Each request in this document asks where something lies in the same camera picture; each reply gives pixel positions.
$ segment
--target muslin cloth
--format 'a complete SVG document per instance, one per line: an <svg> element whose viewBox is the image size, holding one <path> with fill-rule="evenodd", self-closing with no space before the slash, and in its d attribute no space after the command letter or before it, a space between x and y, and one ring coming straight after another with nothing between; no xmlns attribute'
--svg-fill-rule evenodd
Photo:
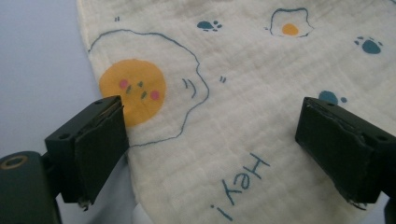
<svg viewBox="0 0 396 224"><path fill-rule="evenodd" d="M78 0L153 223L357 223L294 141L305 96L396 134L391 0Z"/></svg>

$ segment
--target gray background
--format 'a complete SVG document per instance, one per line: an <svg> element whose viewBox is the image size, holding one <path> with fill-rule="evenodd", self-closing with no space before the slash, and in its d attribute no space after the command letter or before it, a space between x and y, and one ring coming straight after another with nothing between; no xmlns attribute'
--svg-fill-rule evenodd
<svg viewBox="0 0 396 224"><path fill-rule="evenodd" d="M100 98L76 1L0 1L0 158L45 153L44 139ZM128 169L122 158L88 212L58 197L64 224L130 224L135 203ZM384 223L386 201L382 195L361 224Z"/></svg>

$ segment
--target paw print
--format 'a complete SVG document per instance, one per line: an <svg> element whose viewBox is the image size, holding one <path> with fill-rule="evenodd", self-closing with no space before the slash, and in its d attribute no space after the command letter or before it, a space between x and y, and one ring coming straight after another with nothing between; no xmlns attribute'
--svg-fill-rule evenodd
<svg viewBox="0 0 396 224"><path fill-rule="evenodd" d="M322 91L319 94L319 100L327 101L327 102L332 103L334 105L338 105L338 98L335 96L334 92L332 92L332 91ZM341 97L340 100L341 100L342 103L346 103L347 102L347 98L345 98L345 97Z"/></svg>
<svg viewBox="0 0 396 224"><path fill-rule="evenodd" d="M218 21L213 21L213 24L209 21L200 21L197 24L197 27L203 29L204 31L208 32L209 30L217 32L219 28L222 27Z"/></svg>
<svg viewBox="0 0 396 224"><path fill-rule="evenodd" d="M355 40L355 44L359 46L361 42L364 41L363 44L361 45L361 48L364 50L364 52L369 54L379 54L381 52L381 48L384 46L382 45L381 42L375 41L371 37L366 39L363 36L359 36L357 38L358 39Z"/></svg>

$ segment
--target fried egg print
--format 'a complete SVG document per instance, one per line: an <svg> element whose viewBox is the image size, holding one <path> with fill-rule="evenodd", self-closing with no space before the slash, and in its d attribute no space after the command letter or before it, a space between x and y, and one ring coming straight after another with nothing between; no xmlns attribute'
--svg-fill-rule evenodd
<svg viewBox="0 0 396 224"><path fill-rule="evenodd" d="M308 36L313 30L308 22L308 10L304 7L279 8L271 18L271 35L303 37Z"/></svg>
<svg viewBox="0 0 396 224"><path fill-rule="evenodd" d="M195 54L166 35L106 32L92 41L89 57L102 95L121 96L131 147L179 137L209 95Z"/></svg>

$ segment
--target orange circle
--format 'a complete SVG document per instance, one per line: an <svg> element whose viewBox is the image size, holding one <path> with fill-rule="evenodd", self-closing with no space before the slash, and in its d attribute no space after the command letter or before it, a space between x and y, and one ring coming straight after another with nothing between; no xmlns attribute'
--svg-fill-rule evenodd
<svg viewBox="0 0 396 224"><path fill-rule="evenodd" d="M287 23L282 27L282 32L285 35L297 35L299 31L295 25Z"/></svg>
<svg viewBox="0 0 396 224"><path fill-rule="evenodd" d="M158 113L163 106L166 83L154 63L131 59L111 65L101 76L99 89L105 97L120 95L125 124L133 127Z"/></svg>

